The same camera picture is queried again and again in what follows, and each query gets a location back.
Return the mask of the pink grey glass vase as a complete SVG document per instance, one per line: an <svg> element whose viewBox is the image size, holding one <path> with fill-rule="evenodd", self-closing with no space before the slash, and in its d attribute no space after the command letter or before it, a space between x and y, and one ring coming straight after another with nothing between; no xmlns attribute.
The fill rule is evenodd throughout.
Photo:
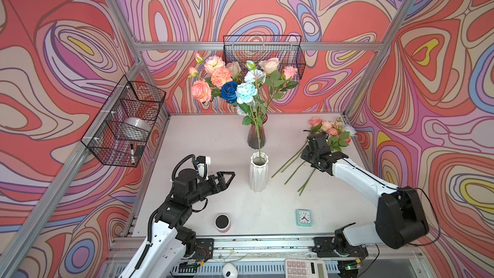
<svg viewBox="0 0 494 278"><path fill-rule="evenodd" d="M252 149L262 149L266 143L266 135L264 132L264 124L268 117L265 117L262 121L262 126L257 129L254 123L251 123L250 130L247 137L248 146Z"/></svg>

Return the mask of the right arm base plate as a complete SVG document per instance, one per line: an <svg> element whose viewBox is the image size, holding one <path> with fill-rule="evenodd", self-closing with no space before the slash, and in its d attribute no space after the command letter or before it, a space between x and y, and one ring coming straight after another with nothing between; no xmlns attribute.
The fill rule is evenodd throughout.
<svg viewBox="0 0 494 278"><path fill-rule="evenodd" d="M316 237L311 251L316 253L317 257L354 257L365 259L369 252L364 245L350 246L344 240L338 237Z"/></svg>

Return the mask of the orange pink carnation spray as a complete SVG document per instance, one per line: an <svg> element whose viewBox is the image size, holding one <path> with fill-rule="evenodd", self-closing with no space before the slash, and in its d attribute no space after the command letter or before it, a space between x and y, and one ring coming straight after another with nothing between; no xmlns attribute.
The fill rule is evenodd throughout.
<svg viewBox="0 0 494 278"><path fill-rule="evenodd" d="M225 67L215 68L209 78L199 76L197 69L190 67L187 70L189 79L197 78L192 84L192 97L200 103L211 101L221 95L222 88L233 81L232 72Z"/></svg>

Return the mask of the cream white rose stem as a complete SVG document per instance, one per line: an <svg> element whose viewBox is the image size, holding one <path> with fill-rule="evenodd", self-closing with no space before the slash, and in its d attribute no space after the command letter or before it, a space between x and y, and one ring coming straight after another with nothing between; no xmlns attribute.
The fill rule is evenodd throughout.
<svg viewBox="0 0 494 278"><path fill-rule="evenodd" d="M237 61L228 63L226 68L231 72L232 79L238 84L243 82L243 71Z"/></svg>

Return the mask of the cream pink rose stem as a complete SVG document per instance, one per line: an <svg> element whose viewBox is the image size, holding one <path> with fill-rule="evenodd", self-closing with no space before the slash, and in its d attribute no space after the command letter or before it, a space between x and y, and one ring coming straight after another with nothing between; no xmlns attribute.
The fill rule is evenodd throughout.
<svg viewBox="0 0 494 278"><path fill-rule="evenodd" d="M273 58L270 58L268 60L260 61L259 66L261 67L263 72L265 72L267 75L269 75L269 74L278 70L279 63L280 63L280 60L277 57L273 57Z"/></svg>

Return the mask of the white ribbed ceramic vase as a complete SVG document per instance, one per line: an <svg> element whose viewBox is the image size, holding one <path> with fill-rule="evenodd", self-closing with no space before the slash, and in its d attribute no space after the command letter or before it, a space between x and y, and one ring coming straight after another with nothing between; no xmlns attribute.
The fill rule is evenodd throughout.
<svg viewBox="0 0 494 278"><path fill-rule="evenodd" d="M268 156L265 153L256 152L250 161L249 182L250 188L256 192L266 189L268 182Z"/></svg>

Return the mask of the pink carnation spray stem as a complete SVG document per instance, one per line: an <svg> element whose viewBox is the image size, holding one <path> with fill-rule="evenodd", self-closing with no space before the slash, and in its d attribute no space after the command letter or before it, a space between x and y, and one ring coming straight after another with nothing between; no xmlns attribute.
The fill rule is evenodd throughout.
<svg viewBox="0 0 494 278"><path fill-rule="evenodd" d="M225 62L217 55L203 58L199 53L195 53L196 63L207 73L212 74L218 68L224 68Z"/></svg>

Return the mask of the dark blue rose stem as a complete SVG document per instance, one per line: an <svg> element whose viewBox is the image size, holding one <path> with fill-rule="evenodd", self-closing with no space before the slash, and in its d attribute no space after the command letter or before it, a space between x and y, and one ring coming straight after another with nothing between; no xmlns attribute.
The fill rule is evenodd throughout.
<svg viewBox="0 0 494 278"><path fill-rule="evenodd" d="M237 87L238 83L235 81L230 81L221 87L221 98L226 100L227 103L233 104L237 101Z"/></svg>

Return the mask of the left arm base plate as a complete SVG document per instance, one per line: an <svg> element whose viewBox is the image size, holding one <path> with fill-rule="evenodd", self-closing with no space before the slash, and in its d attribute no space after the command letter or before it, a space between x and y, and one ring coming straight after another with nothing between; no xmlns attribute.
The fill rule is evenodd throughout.
<svg viewBox="0 0 494 278"><path fill-rule="evenodd" d="M183 259L192 263L206 262L214 256L214 239L199 238L193 251L187 252Z"/></svg>

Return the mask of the light pink rose stem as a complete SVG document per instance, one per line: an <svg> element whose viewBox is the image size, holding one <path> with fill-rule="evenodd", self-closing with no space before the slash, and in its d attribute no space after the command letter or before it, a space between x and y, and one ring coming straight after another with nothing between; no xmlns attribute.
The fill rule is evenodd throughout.
<svg viewBox="0 0 494 278"><path fill-rule="evenodd" d="M268 87L268 100L266 109L269 110L272 102L283 99L289 90L298 86L295 77L298 69L294 66L287 66L281 72L275 70L266 78L265 85Z"/></svg>

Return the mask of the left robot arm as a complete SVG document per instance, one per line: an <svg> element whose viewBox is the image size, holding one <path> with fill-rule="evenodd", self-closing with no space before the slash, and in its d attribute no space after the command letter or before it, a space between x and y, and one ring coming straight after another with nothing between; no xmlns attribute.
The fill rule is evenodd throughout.
<svg viewBox="0 0 494 278"><path fill-rule="evenodd" d="M190 154L173 168L171 191L149 216L146 237L120 277L167 277L174 266L197 269L213 256L214 240L197 241L196 232L185 226L208 197L227 190L232 171L208 174L210 158Z"/></svg>

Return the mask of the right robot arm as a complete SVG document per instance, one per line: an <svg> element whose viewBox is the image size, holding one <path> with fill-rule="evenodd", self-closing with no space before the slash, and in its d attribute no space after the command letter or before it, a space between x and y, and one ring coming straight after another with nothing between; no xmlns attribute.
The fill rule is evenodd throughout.
<svg viewBox="0 0 494 278"><path fill-rule="evenodd" d="M385 244L399 249L429 233L423 205L416 189L398 187L358 166L346 154L332 151L328 134L307 137L301 158L310 166L338 178L365 196L377 209L366 224L350 223L334 232L330 251L348 256L364 245Z"/></svg>

